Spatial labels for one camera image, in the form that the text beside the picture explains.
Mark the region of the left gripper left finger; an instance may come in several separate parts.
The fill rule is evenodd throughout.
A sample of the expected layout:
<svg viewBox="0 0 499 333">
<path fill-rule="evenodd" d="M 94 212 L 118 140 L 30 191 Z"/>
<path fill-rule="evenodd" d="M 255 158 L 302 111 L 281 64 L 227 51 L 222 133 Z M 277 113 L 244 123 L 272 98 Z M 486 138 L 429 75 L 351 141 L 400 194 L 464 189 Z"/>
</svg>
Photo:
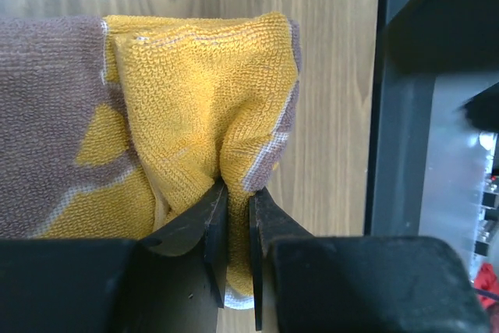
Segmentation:
<svg viewBox="0 0 499 333">
<path fill-rule="evenodd" d="M 224 303 L 228 190 L 217 181 L 142 242 L 140 332 L 214 332 Z"/>
</svg>

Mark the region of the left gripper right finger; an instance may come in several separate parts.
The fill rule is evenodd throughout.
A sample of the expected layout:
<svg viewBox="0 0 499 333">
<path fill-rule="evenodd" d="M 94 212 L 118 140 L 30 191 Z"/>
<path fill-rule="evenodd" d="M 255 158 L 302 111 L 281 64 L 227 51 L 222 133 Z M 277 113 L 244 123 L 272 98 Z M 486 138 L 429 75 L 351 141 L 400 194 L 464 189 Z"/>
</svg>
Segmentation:
<svg viewBox="0 0 499 333">
<path fill-rule="evenodd" d="M 313 238 L 313 235 L 274 202 L 267 188 L 257 191 L 249 199 L 250 263 L 257 331 L 263 327 L 264 261 L 274 241 L 294 238 Z"/>
</svg>

